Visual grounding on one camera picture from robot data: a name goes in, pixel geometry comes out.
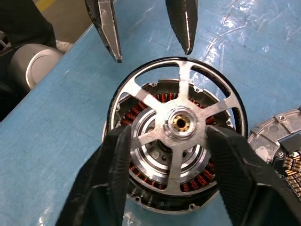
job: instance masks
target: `copper winding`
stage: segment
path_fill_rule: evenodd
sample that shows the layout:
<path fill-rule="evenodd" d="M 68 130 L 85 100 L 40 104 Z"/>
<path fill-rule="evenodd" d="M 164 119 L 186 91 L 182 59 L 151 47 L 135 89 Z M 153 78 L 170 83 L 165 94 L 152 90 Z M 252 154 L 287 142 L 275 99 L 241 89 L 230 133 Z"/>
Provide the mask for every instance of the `copper winding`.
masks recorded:
<path fill-rule="evenodd" d="M 197 103 L 197 101 L 196 101 L 195 99 L 191 99 L 190 101 L 191 101 L 192 103 L 194 103 L 194 104 Z"/>
<path fill-rule="evenodd" d="M 187 183 L 183 184 L 183 190 L 184 190 L 184 192 L 188 192 L 189 191 L 189 187 L 188 187 Z"/>
<path fill-rule="evenodd" d="M 206 124 L 213 124 L 215 122 L 215 118 L 213 116 L 210 116 L 206 119 Z"/>
<path fill-rule="evenodd" d="M 199 182 L 202 186 L 205 186 L 206 184 L 208 184 L 208 182 L 207 182 L 201 175 L 198 175 L 197 179 L 198 179 L 198 182 Z"/>
<path fill-rule="evenodd" d="M 134 116 L 134 115 L 133 115 L 132 113 L 130 113 L 130 112 L 126 113 L 125 116 L 126 116 L 128 119 L 132 120 L 132 121 L 134 121 L 135 118 L 136 118 L 136 116 Z"/>
<path fill-rule="evenodd" d="M 190 183 L 191 183 L 191 187 L 192 187 L 194 190 L 199 189 L 198 184 L 197 184 L 194 180 L 190 181 Z"/>
<path fill-rule="evenodd" d="M 199 103 L 197 104 L 197 106 L 198 106 L 199 108 L 202 108 L 202 109 L 205 108 L 203 105 L 201 105 L 201 104 L 199 104 Z"/>
<path fill-rule="evenodd" d="M 167 101 L 170 101 L 174 98 L 174 94 L 173 93 L 168 93 L 167 94 Z"/>
<path fill-rule="evenodd" d="M 166 102 L 165 93 L 161 93 L 161 94 L 160 94 L 160 101 L 161 101 L 162 103 L 165 103 L 165 102 Z"/>
<path fill-rule="evenodd" d="M 121 120 L 120 123 L 121 123 L 122 125 L 129 125 L 129 124 L 131 124 L 132 122 L 129 121 L 129 120 L 124 119 L 124 120 Z"/>
<path fill-rule="evenodd" d="M 131 108 L 131 112 L 133 112 L 136 116 L 141 112 L 137 106 L 133 106 Z"/>
<path fill-rule="evenodd" d="M 208 178 L 209 180 L 213 180 L 214 179 L 214 175 L 211 172 L 209 172 L 208 170 L 205 169 L 203 171 L 203 173 L 206 176 L 206 178 Z"/>
<path fill-rule="evenodd" d="M 138 102 L 138 106 L 140 107 L 141 110 L 144 110 L 146 108 L 146 105 L 142 102 Z"/>
<path fill-rule="evenodd" d="M 159 94 L 154 94 L 153 97 L 159 100 Z"/>
<path fill-rule="evenodd" d="M 136 166 L 131 166 L 131 171 L 133 172 L 136 169 Z"/>

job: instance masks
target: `floor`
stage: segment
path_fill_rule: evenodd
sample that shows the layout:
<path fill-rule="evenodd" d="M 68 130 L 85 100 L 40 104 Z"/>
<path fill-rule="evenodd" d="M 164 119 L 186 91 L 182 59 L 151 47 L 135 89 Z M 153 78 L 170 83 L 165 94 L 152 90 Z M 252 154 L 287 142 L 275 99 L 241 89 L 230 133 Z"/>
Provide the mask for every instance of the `floor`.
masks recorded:
<path fill-rule="evenodd" d="M 57 40 L 74 43 L 91 25 L 84 0 L 33 0 L 53 25 Z"/>

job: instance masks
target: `blue table surface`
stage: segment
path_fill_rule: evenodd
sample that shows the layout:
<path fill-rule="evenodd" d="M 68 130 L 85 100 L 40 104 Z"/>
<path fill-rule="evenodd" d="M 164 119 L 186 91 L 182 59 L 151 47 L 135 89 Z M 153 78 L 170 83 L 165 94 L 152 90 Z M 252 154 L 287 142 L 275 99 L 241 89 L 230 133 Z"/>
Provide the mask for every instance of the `blue table surface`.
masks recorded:
<path fill-rule="evenodd" d="M 165 1 L 118 0 L 123 63 L 115 63 L 90 27 L 2 122 L 0 225 L 54 225 L 76 174 L 101 143 L 109 102 L 138 66 L 184 56 Z M 221 71 L 246 107 L 249 128 L 301 102 L 301 1 L 199 1 L 190 55 Z M 153 73 L 177 77 L 172 70 Z M 191 81 L 221 97 L 199 74 Z M 218 195 L 202 210 L 161 215 L 127 201 L 124 225 L 231 225 Z"/>

